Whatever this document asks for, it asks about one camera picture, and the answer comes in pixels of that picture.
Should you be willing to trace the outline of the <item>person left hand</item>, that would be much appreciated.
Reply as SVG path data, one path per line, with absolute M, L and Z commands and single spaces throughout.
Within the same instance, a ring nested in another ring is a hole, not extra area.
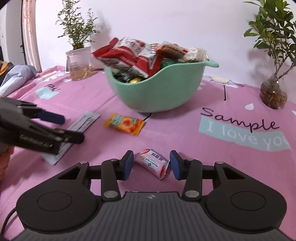
M 14 153 L 14 147 L 10 146 L 0 157 L 0 180 L 4 177 L 5 171 L 9 165 L 10 157 Z

